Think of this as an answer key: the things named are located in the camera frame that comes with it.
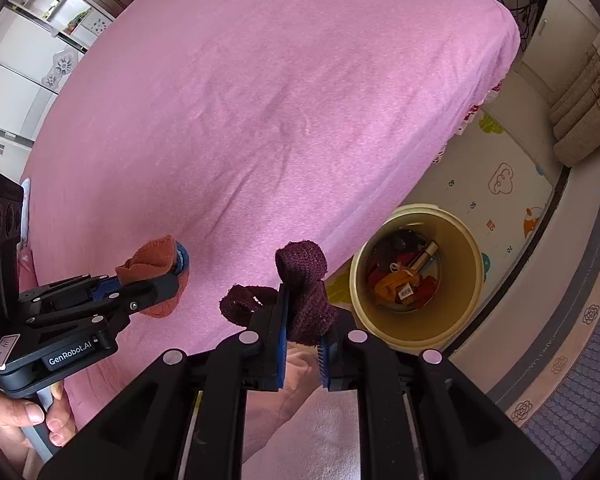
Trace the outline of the person's left hand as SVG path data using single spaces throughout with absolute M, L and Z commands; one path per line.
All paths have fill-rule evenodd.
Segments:
M 61 448 L 78 431 L 63 382 L 50 387 L 52 406 L 47 412 L 31 401 L 14 400 L 0 391 L 0 448 L 17 469 L 21 469 L 29 454 L 30 442 L 22 428 L 44 424 L 50 430 L 50 442 Z

